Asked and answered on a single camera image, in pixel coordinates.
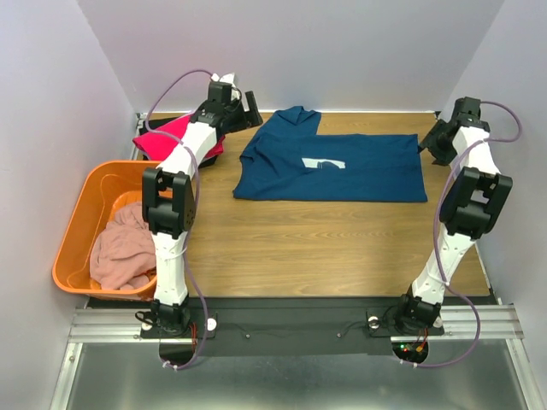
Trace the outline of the blue t shirt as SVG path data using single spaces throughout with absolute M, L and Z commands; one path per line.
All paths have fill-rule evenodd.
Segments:
M 320 135 L 321 113 L 273 113 L 241 153 L 237 199 L 426 202 L 414 134 Z

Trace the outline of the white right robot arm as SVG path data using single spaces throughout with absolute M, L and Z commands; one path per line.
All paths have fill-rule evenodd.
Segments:
M 438 120 L 419 144 L 437 165 L 450 167 L 433 221 L 433 250 L 421 274 L 401 296 L 393 323 L 402 333 L 440 324 L 445 292 L 463 256 L 495 226 L 513 180 L 495 164 L 491 128 L 481 118 L 486 102 L 455 101 L 451 117 Z

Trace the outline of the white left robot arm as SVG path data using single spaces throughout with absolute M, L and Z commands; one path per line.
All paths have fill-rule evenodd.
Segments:
M 251 91 L 242 93 L 234 73 L 213 75 L 204 102 L 190 115 L 183 137 L 151 129 L 171 138 L 176 146 L 155 167 L 144 170 L 142 215 L 148 224 L 156 251 L 156 290 L 149 313 L 143 320 L 153 330 L 173 337 L 190 326 L 186 307 L 185 251 L 197 215 L 198 188 L 192 186 L 199 164 L 222 136 L 262 124 Z

